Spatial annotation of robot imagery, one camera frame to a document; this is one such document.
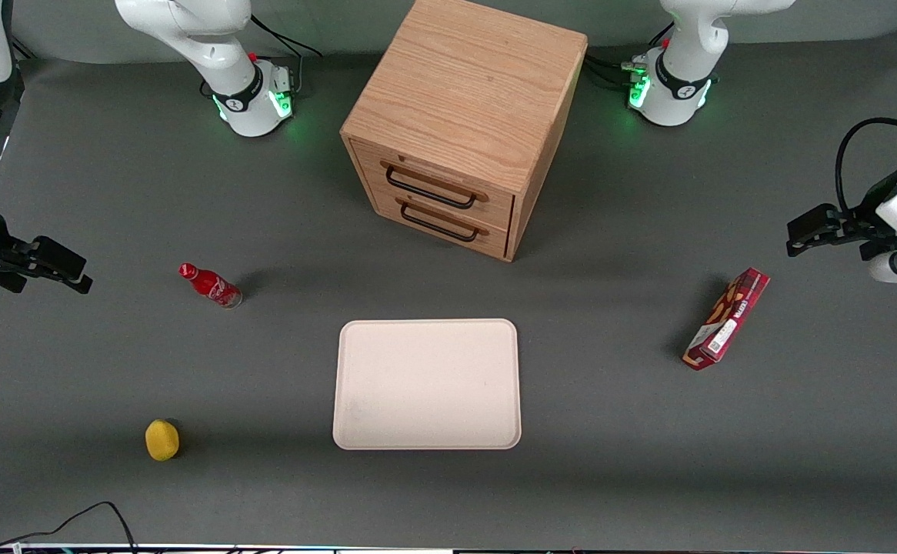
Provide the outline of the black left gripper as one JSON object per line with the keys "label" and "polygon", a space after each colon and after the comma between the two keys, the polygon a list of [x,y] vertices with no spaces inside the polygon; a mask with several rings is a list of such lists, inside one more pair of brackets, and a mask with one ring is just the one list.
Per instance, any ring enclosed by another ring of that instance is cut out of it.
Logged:
{"label": "black left gripper", "polygon": [[860,203],[849,206],[845,189],[840,186],[840,211],[833,205],[818,205],[787,224],[787,256],[796,257],[819,246],[837,246],[862,242],[861,259],[897,252],[897,231],[876,209],[897,192],[897,169],[872,185]]}

